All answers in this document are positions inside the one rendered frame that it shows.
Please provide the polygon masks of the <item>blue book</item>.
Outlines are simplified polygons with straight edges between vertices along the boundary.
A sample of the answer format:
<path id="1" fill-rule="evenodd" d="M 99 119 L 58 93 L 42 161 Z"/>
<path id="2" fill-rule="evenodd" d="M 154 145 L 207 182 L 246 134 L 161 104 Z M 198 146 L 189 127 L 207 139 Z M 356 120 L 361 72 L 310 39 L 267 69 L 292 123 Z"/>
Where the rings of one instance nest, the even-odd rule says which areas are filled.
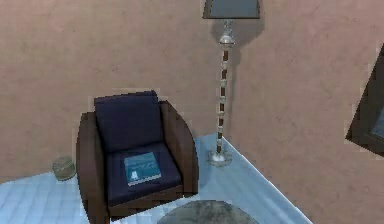
<path id="1" fill-rule="evenodd" d="M 127 157 L 124 159 L 124 166 L 129 186 L 161 177 L 159 165 L 152 152 Z"/>

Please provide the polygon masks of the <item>round grey table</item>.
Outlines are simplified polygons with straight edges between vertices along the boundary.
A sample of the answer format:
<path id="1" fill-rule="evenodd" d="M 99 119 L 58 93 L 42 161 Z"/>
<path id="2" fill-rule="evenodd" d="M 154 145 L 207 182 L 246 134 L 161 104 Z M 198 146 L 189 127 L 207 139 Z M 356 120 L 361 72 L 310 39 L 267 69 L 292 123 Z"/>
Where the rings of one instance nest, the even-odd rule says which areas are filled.
<path id="1" fill-rule="evenodd" d="M 259 222 L 227 202 L 196 200 L 171 210 L 157 224 L 259 224 Z"/>

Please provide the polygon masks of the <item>floor lamp with grey shade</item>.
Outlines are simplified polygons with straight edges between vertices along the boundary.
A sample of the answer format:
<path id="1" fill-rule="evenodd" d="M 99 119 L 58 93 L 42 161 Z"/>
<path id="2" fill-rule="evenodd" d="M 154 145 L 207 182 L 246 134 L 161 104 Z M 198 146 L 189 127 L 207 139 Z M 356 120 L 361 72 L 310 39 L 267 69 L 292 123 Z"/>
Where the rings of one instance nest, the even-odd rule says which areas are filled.
<path id="1" fill-rule="evenodd" d="M 235 45 L 232 25 L 236 19 L 259 19 L 260 0 L 205 0 L 202 18 L 223 21 L 223 32 L 218 39 L 218 44 L 222 50 L 222 59 L 217 107 L 216 146 L 208 152 L 208 162 L 212 166 L 224 167 L 232 162 L 232 154 L 223 146 L 229 52 Z"/>

